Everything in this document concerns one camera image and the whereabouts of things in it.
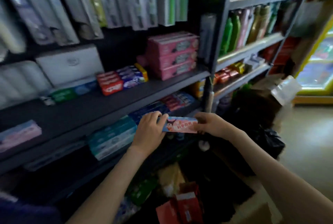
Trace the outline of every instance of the cartoon character on box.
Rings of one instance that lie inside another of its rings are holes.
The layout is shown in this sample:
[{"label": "cartoon character on box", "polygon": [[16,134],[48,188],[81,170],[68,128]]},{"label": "cartoon character on box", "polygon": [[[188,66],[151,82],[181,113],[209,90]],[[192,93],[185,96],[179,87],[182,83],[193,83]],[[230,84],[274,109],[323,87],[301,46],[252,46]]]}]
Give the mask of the cartoon character on box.
[{"label": "cartoon character on box", "polygon": [[181,133],[197,133],[188,129],[189,126],[198,123],[195,118],[187,117],[169,117],[164,125],[163,131],[166,132],[181,132]]}]

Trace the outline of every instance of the floor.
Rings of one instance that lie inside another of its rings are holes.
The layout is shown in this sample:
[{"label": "floor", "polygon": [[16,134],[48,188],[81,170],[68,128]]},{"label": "floor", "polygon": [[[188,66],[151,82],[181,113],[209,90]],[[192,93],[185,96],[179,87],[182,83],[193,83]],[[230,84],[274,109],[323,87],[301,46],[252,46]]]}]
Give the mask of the floor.
[{"label": "floor", "polygon": [[[279,129],[286,148],[280,162],[333,201],[333,107],[294,107]],[[237,209],[232,224],[268,203],[272,223],[282,216],[264,188]]]}]

